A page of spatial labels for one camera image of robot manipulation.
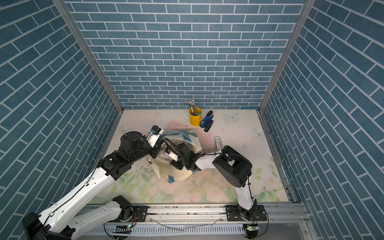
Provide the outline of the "clear compass set case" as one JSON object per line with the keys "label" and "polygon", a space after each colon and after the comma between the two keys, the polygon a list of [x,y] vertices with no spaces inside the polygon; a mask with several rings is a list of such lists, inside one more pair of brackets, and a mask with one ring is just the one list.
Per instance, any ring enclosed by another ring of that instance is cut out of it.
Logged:
{"label": "clear compass set case", "polygon": [[222,150],[222,142],[221,138],[218,136],[215,136],[215,144],[216,144],[216,151],[219,152]]}

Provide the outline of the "cream canvas tote bag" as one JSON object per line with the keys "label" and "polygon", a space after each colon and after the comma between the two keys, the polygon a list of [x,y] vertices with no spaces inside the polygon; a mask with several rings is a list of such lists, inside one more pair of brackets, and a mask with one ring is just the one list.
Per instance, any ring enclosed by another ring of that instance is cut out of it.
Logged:
{"label": "cream canvas tote bag", "polygon": [[195,129],[160,132],[154,135],[152,130],[149,140],[157,140],[155,153],[147,157],[152,169],[159,178],[169,183],[181,182],[189,178],[198,168],[195,158],[202,153],[202,146]]}

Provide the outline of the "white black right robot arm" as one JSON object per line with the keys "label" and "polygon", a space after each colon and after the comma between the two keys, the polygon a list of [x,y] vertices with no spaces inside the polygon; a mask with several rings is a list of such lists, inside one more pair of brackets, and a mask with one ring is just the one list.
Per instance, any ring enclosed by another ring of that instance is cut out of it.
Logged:
{"label": "white black right robot arm", "polygon": [[236,188],[238,203],[226,206],[229,222],[257,222],[269,219],[264,206],[258,205],[251,193],[252,163],[232,147],[224,146],[216,153],[194,153],[185,144],[180,144],[178,150],[166,148],[165,153],[171,158],[171,166],[177,170],[217,169],[224,179]]}

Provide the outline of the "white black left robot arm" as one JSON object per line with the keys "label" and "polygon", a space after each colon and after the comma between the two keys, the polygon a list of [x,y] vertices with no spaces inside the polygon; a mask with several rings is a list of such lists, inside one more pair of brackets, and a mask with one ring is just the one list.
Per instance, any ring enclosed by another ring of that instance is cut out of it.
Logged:
{"label": "white black left robot arm", "polygon": [[137,131],[123,134],[118,150],[99,160],[80,184],[41,213],[29,213],[22,221],[29,240],[76,240],[109,221],[134,226],[145,219],[123,196],[88,213],[79,211],[106,187],[116,182],[132,165],[144,157],[157,157],[163,144],[163,129],[153,126],[147,136]]}

